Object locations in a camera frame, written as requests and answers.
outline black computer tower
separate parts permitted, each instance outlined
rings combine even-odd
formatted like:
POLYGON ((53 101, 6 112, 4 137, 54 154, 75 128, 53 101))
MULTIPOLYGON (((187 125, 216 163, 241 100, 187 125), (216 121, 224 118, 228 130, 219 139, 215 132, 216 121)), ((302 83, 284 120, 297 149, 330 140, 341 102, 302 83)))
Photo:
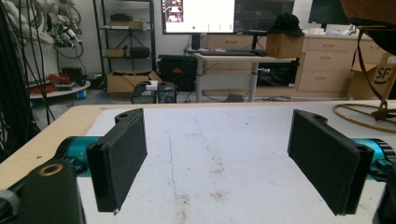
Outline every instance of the black computer tower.
POLYGON ((173 82, 176 91, 194 91, 198 62, 195 57, 182 55, 160 55, 159 76, 173 82))
POLYGON ((175 104, 176 88, 173 82, 163 82, 158 86, 158 104, 175 104))

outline desk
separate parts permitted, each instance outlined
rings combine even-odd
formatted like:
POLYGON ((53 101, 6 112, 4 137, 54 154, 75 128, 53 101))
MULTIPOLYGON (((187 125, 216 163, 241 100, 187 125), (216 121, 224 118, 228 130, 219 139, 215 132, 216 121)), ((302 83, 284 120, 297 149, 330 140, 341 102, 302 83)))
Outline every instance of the desk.
POLYGON ((259 63, 284 63, 296 59, 257 57, 257 56, 205 56, 194 54, 197 59, 196 102, 201 103, 203 90, 249 89, 248 100, 254 101, 256 95, 259 63), (211 63, 252 63, 251 73, 246 75, 210 75, 204 76, 204 62, 211 63))
POLYGON ((357 214, 335 217, 287 154, 295 108, 320 114, 347 137, 380 138, 395 148, 394 134, 334 115, 339 103, 73 107, 0 164, 0 189, 50 159, 66 137, 103 135, 114 115, 144 107, 148 156, 120 213, 98 213, 91 180, 78 178, 88 223, 369 224, 384 183, 367 180, 357 214))

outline hat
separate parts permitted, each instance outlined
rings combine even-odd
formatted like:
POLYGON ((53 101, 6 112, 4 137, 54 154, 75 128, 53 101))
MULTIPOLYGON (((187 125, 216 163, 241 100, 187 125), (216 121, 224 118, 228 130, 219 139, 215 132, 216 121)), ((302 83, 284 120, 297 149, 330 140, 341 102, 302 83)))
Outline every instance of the hat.
POLYGON ((283 13, 276 18, 274 25, 268 30, 268 34, 303 36, 304 33, 298 24, 299 20, 296 16, 289 13, 283 13))

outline black 3d-printed part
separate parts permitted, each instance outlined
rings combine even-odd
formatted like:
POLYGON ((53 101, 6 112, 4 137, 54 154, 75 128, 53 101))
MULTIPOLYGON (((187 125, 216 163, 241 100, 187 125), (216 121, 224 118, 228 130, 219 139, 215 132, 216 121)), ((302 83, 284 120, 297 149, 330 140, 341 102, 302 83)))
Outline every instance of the black 3d-printed part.
POLYGON ((120 210, 148 155, 143 109, 119 114, 115 120, 116 126, 87 146, 99 212, 120 210))
POLYGON ((294 110, 289 156, 335 215, 355 214, 374 152, 327 125, 327 119, 294 110))
POLYGON ((26 176, 16 223, 85 223, 73 164, 51 160, 26 176))

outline monitor screen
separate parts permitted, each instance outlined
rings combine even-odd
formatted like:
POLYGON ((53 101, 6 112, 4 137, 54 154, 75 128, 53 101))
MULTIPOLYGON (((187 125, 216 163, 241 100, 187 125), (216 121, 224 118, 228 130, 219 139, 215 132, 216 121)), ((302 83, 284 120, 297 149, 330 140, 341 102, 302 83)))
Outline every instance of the monitor screen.
POLYGON ((309 14, 310 23, 349 25, 340 0, 313 0, 309 14))
POLYGON ((163 34, 267 31, 294 0, 162 0, 163 34))
POLYGON ((268 31, 283 13, 292 14, 294 0, 235 0, 234 32, 268 31))
POLYGON ((164 34, 233 33, 234 0, 162 0, 164 34))

